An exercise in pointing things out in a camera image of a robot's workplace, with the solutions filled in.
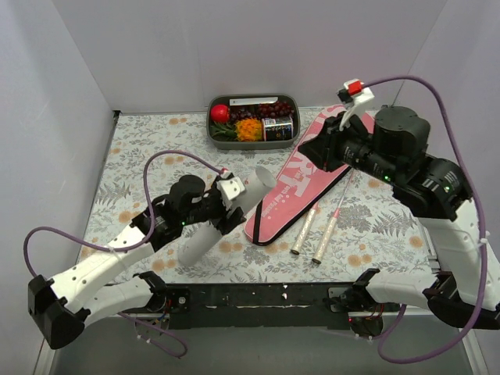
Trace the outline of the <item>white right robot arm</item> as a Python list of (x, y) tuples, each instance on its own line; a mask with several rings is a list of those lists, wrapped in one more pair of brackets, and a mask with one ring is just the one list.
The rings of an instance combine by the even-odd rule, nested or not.
[(458, 328), (479, 307), (474, 326), (498, 329), (499, 263), (488, 258), (487, 281), (481, 287), (476, 202), (463, 170), (427, 153), (430, 124), (402, 106), (380, 110), (372, 130), (357, 116), (346, 128), (340, 122), (340, 116), (327, 118), (315, 138), (299, 145), (299, 152), (320, 170), (333, 172), (346, 165), (389, 184), (393, 197), (427, 230), (441, 269), (425, 277), (369, 269), (336, 303), (353, 311), (385, 303), (413, 305)]

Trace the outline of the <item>pink racket cover bag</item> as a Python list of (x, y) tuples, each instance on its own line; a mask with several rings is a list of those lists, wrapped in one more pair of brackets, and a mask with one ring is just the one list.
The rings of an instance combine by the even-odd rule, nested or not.
[(301, 128), (292, 146), (256, 153), (255, 164), (268, 169), (277, 184), (247, 215), (242, 229), (245, 245), (260, 248), (274, 243), (347, 174), (347, 166), (324, 172), (298, 151), (299, 145), (319, 134), (326, 118), (343, 111), (342, 105), (331, 105), (310, 120), (300, 115)]

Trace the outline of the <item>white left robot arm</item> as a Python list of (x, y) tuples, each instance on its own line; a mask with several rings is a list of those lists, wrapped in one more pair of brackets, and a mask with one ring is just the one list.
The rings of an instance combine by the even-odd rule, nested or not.
[(86, 326), (123, 310), (167, 309), (173, 293), (156, 273), (139, 273), (120, 284), (110, 284), (111, 279), (177, 240), (187, 225), (208, 222), (229, 233), (244, 220), (237, 206), (244, 193), (244, 183), (232, 173), (218, 176), (211, 187), (185, 175), (135, 216), (104, 252), (49, 279), (34, 277), (28, 284), (28, 312), (50, 348), (67, 346)]

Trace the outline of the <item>badminton racket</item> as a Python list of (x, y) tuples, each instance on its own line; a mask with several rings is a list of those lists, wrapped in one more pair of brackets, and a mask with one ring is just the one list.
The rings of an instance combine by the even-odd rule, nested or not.
[[(315, 118), (308, 130), (298, 143), (298, 146), (315, 138), (323, 127), (326, 118), (321, 115)], [(318, 212), (320, 199), (329, 192), (350, 170), (348, 166), (341, 166), (332, 173), (318, 170), (304, 155), (298, 151), (298, 146), (288, 158), (285, 166), (280, 171), (279, 182), (295, 190), (295, 197), (287, 203), (287, 210), (296, 213), (291, 217), (283, 230), (288, 229), (300, 217), (304, 218), (301, 230), (298, 232), (291, 253), (298, 255), (306, 240)]]
[(326, 228), (323, 231), (323, 235), (320, 239), (320, 242), (316, 247), (315, 254), (312, 257), (312, 262), (315, 265), (320, 265), (322, 263), (323, 257), (325, 256), (325, 253), (327, 252), (328, 246), (330, 244), (330, 240), (331, 240), (332, 236), (334, 235), (334, 231), (335, 231), (335, 227), (337, 225), (338, 217), (340, 216), (341, 207), (344, 203), (345, 196), (347, 195), (347, 191), (352, 183), (353, 177), (355, 176), (354, 169), (350, 169), (350, 172), (351, 173), (350, 173), (349, 179), (344, 187), (344, 190), (343, 190), (340, 198), (338, 199), (337, 207), (330, 214)]

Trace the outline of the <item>white shuttlecock tube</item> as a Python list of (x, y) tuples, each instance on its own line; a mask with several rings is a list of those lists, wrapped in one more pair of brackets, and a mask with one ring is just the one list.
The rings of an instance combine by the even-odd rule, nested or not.
[(221, 238), (245, 221), (245, 215), (256, 207), (276, 186), (274, 175), (266, 168), (257, 166), (242, 180), (224, 171), (215, 183), (221, 193), (223, 213), (201, 225), (178, 252), (178, 261), (192, 266), (203, 257)]

